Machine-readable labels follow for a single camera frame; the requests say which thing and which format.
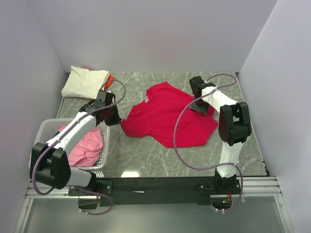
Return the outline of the red t shirt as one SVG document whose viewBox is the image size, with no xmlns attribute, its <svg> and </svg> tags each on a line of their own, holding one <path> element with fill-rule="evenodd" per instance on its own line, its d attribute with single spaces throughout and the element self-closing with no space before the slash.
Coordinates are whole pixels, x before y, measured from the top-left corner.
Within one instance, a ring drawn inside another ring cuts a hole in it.
<svg viewBox="0 0 311 233">
<path fill-rule="evenodd" d="M 204 146 L 218 123 L 215 110 L 204 115 L 185 106 L 192 96 L 168 82 L 153 85 L 144 100 L 133 106 L 121 128 L 128 137 L 151 136 L 167 148 Z"/>
</svg>

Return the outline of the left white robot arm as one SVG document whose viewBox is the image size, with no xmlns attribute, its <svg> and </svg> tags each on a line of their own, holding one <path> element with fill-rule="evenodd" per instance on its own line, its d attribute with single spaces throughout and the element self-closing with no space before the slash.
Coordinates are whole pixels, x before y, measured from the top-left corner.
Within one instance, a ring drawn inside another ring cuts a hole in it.
<svg viewBox="0 0 311 233">
<path fill-rule="evenodd" d="M 96 192 L 96 176 L 69 164 L 68 156 L 78 142 L 92 129 L 104 122 L 106 126 L 120 124 L 115 94 L 100 90 L 96 99 L 80 108 L 71 122 L 45 143 L 34 144 L 30 159 L 33 185 L 42 183 L 52 188 L 79 186 L 86 195 Z"/>
</svg>

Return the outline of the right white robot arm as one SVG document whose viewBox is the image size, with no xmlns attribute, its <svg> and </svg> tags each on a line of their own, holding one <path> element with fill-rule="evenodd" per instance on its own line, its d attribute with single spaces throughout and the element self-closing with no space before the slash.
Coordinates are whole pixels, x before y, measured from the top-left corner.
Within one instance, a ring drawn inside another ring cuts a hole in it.
<svg viewBox="0 0 311 233">
<path fill-rule="evenodd" d="M 204 82 L 200 76 L 193 77 L 189 83 L 196 100 L 190 108 L 202 114 L 214 108 L 219 113 L 218 132 L 223 145 L 221 166 L 215 169 L 213 188 L 223 194 L 239 184 L 235 165 L 244 143 L 252 133 L 249 108 L 246 102 L 231 99 L 215 84 Z"/>
</svg>

